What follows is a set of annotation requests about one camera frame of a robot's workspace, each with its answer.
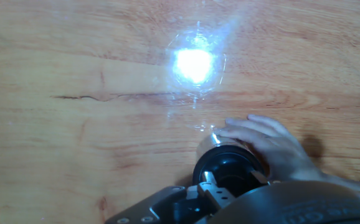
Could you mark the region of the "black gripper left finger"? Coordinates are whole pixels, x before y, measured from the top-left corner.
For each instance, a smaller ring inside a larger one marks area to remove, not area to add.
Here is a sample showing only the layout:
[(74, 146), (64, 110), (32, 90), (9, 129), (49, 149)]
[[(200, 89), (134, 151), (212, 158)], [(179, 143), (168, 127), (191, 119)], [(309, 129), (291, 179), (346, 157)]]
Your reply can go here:
[(207, 223), (235, 197), (217, 186), (214, 175), (205, 172), (202, 182), (190, 186), (169, 186), (117, 213), (105, 224)]

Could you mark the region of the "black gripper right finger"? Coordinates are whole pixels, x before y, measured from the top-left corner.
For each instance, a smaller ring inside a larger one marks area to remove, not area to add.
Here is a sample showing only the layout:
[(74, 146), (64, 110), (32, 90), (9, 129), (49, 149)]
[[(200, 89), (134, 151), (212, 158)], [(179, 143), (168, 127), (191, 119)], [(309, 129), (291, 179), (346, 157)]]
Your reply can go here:
[(254, 180), (256, 182), (258, 182), (259, 184), (270, 184), (270, 181), (261, 172), (259, 172), (257, 170), (253, 170), (250, 173), (251, 173), (251, 176), (254, 178)]

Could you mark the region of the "bare helper hand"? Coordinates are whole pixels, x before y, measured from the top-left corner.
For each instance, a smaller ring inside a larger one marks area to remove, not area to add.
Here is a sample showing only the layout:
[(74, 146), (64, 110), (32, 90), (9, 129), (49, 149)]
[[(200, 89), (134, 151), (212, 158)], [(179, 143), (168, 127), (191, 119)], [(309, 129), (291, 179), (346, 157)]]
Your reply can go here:
[(284, 125), (266, 116), (250, 114), (247, 119), (227, 118), (215, 134), (251, 145), (268, 164), (272, 180), (323, 180), (324, 173)]

